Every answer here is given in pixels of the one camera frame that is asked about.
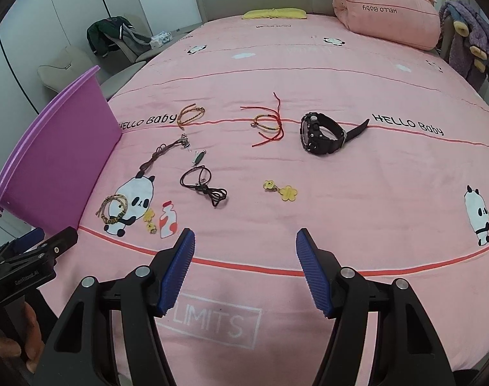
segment pink pillow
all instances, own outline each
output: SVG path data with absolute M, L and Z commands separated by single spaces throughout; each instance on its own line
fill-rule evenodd
M 338 19 L 352 32 L 429 51 L 441 32 L 435 0 L 333 0 Z

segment watch face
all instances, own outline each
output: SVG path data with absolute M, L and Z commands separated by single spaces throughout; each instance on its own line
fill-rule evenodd
M 302 143 L 305 146 L 309 144 L 309 124 L 306 120 L 302 122 Z

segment purple plastic bin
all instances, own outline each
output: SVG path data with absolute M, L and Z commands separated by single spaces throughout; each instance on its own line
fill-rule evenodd
M 46 106 L 0 173 L 0 208 L 47 234 L 78 228 L 122 134 L 96 80 L 99 69 L 89 69 Z

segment human hand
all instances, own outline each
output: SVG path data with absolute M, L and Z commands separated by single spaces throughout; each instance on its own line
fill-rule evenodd
M 44 350 L 44 343 L 41 338 L 41 330 L 37 322 L 37 317 L 35 312 L 28 303 L 25 302 L 24 305 L 25 317 L 27 320 L 26 329 L 26 341 L 25 341 L 25 353 L 28 356 L 28 361 L 26 362 L 27 369 L 34 373 L 41 358 L 41 354 Z M 19 357 L 21 355 L 21 347 L 19 344 L 6 338 L 0 336 L 0 357 L 3 359 Z

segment red string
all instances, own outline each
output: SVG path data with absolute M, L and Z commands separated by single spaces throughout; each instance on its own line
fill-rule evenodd
M 277 109 L 276 110 L 273 110 L 273 109 L 270 109 L 270 108 L 267 108 L 267 107 L 262 107 L 262 106 L 241 106 L 241 108 L 244 108 L 244 109 L 247 109 L 247 108 L 259 108 L 259 109 L 262 109 L 262 110 L 266 110 L 268 112 L 271 112 L 273 114 L 272 115 L 268 115 L 268 116 L 274 118 L 276 120 L 277 124 L 278 124 L 277 134 L 275 136 L 273 136 L 272 138 L 264 135 L 262 132 L 259 132 L 259 135 L 262 136 L 266 140 L 265 141 L 262 141 L 260 143 L 256 143 L 256 144 L 252 145 L 251 146 L 252 148 L 254 148 L 254 147 L 260 147 L 261 145 L 264 145 L 264 144 L 269 143 L 271 141 L 279 141 L 279 140 L 281 140 L 284 137 L 284 134 L 285 134 L 284 133 L 284 127 L 282 126 L 282 119 L 280 117 L 280 104 L 281 104 L 281 101 L 280 101 L 280 99 L 277 97 L 277 95 L 275 93 L 273 93 L 273 95 L 278 100 L 278 106 L 277 106 Z

